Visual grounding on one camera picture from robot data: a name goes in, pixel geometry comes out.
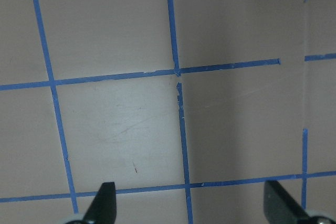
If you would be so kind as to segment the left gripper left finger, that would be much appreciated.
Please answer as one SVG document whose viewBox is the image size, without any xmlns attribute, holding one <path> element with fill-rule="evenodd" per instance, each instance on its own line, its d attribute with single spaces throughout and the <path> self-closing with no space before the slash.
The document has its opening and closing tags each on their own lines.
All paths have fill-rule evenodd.
<svg viewBox="0 0 336 224">
<path fill-rule="evenodd" d="M 68 217 L 63 223 L 115 223 L 117 218 L 115 188 L 114 182 L 102 183 L 87 211 L 83 215 Z"/>
</svg>

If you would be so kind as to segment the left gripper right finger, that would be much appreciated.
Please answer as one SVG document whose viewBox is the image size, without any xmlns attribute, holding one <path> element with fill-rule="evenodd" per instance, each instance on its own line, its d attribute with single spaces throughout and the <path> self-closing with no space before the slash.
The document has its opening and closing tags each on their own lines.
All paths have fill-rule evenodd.
<svg viewBox="0 0 336 224">
<path fill-rule="evenodd" d="M 263 211 L 269 224 L 335 223 L 327 216 L 308 214 L 276 180 L 264 183 Z"/>
</svg>

